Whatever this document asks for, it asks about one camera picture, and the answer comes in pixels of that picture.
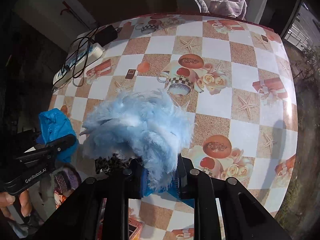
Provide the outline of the purple knit scrunchie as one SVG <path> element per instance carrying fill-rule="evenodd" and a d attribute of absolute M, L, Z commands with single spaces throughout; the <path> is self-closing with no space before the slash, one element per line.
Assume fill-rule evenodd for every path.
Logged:
<path fill-rule="evenodd" d="M 62 170 L 54 175 L 54 191 L 69 197 L 82 183 L 80 175 L 71 165 L 64 165 Z"/>

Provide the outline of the light blue fluffy scrunchie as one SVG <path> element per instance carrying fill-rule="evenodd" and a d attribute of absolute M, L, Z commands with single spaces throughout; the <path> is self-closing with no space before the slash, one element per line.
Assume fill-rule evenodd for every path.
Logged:
<path fill-rule="evenodd" d="M 122 92 L 103 101 L 83 122 L 83 154 L 142 160 L 152 191 L 167 189 L 181 149 L 191 144 L 194 121 L 163 90 Z"/>

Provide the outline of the blue fabric scrunchie elongated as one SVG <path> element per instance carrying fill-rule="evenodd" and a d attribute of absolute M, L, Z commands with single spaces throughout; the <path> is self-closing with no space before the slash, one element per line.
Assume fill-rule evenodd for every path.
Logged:
<path fill-rule="evenodd" d="M 194 208 L 193 199 L 185 199 L 185 200 L 179 199 L 176 192 L 175 173 L 176 173 L 176 170 L 169 173 L 164 172 L 161 175 L 160 180 L 154 180 L 153 175 L 150 174 L 150 172 L 148 171 L 148 181 L 149 181 L 148 186 L 150 188 L 150 194 L 159 194 L 159 193 L 167 192 L 173 198 L 176 198 L 180 202 L 183 202 L 189 207 Z"/>

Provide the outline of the leopard print scrunchie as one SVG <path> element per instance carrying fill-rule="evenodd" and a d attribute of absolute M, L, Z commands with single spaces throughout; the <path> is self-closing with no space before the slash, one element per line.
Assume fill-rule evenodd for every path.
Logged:
<path fill-rule="evenodd" d="M 127 160 L 120 159 L 116 154 L 108 158 L 99 157 L 94 160 L 95 172 L 96 174 L 104 173 L 105 175 L 110 175 L 111 173 L 123 171 L 129 167 L 131 160 L 132 158 Z"/>

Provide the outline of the orange white tissue pack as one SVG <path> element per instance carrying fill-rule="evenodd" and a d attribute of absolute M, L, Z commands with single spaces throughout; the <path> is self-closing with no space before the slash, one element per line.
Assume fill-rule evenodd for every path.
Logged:
<path fill-rule="evenodd" d="M 57 209 L 58 207 L 61 206 L 61 204 L 67 199 L 66 196 L 64 196 L 61 192 L 59 191 L 54 191 L 54 201 L 55 201 L 55 208 Z"/>

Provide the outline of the red patterned box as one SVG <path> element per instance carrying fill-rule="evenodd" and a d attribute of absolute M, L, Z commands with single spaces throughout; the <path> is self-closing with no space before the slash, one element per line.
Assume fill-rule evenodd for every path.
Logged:
<path fill-rule="evenodd" d="M 140 240 L 140 234 L 142 232 L 144 223 L 132 217 L 128 218 L 128 223 L 129 223 L 129 240 Z"/>

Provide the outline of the white power strip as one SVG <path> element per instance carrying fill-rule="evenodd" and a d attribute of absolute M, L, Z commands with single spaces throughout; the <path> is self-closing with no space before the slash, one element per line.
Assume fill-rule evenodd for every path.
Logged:
<path fill-rule="evenodd" d="M 71 78 L 82 75 L 86 67 L 100 59 L 104 49 L 98 43 L 88 41 L 81 46 L 76 46 L 75 51 L 71 52 L 61 69 L 53 77 L 53 88 L 60 88 Z"/>

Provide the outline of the checkered printed tablecloth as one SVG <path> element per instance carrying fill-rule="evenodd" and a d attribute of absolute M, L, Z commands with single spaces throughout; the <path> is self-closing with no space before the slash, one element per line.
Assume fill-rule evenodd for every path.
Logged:
<path fill-rule="evenodd" d="M 54 90 L 83 148 L 88 113 L 122 92 L 165 90 L 194 121 L 194 208 L 167 192 L 140 197 L 142 161 L 96 174 L 95 159 L 58 207 L 93 214 L 91 239 L 129 238 L 128 218 L 144 223 L 140 239 L 289 239 L 276 222 L 295 163 L 298 124 L 290 64 L 278 34 L 209 16 L 160 15 L 118 23 L 119 36 L 79 78 Z"/>

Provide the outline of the black power adapter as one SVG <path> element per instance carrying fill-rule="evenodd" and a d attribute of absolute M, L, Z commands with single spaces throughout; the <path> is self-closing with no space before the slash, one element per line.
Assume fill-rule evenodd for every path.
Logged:
<path fill-rule="evenodd" d="M 117 38 L 118 33 L 114 26 L 108 25 L 95 34 L 94 41 L 95 43 L 98 43 L 101 47 L 104 47 L 112 41 L 116 40 Z"/>

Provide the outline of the pink clothes on chair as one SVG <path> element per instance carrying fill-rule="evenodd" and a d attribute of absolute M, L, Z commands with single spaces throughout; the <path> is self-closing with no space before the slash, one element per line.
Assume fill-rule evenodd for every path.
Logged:
<path fill-rule="evenodd" d="M 176 0 L 181 12 L 205 13 L 243 20 L 246 15 L 245 0 Z"/>

